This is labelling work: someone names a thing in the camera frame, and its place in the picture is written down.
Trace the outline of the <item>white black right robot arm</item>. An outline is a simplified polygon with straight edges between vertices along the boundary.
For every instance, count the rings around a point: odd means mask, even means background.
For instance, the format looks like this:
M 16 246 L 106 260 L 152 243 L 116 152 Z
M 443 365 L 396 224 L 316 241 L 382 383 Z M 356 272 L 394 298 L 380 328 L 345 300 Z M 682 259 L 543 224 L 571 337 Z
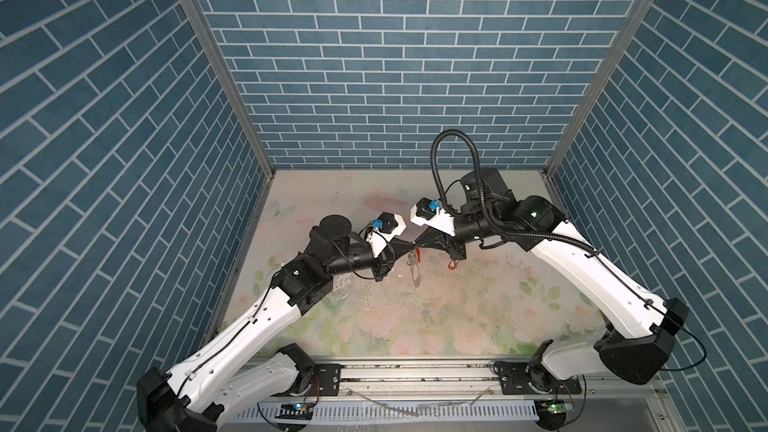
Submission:
M 603 327 L 587 338 L 541 343 L 526 369 L 535 387 L 547 391 L 556 380 L 595 373 L 644 385 L 664 369 L 689 314 L 684 302 L 631 279 L 546 198 L 516 199 L 496 169 L 483 167 L 459 182 L 466 202 L 458 211 L 449 211 L 445 198 L 422 198 L 411 208 L 411 222 L 425 229 L 417 247 L 463 260 L 466 244 L 497 236 L 549 264 L 602 314 Z

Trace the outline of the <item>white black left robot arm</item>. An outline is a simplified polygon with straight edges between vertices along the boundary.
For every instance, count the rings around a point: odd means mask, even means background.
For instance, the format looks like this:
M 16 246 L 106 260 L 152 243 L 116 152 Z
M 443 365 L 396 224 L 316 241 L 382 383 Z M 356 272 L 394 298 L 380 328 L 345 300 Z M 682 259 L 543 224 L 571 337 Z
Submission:
M 315 363 L 289 344 L 251 369 L 245 364 L 281 331 L 322 301 L 335 276 L 369 269 L 375 279 L 399 255 L 395 237 L 406 228 L 384 213 L 365 237 L 340 215 L 323 218 L 307 248 L 283 265 L 255 304 L 199 351 L 167 371 L 151 368 L 137 382 L 137 415 L 147 431 L 216 431 L 242 411 L 281 394 L 306 394 Z

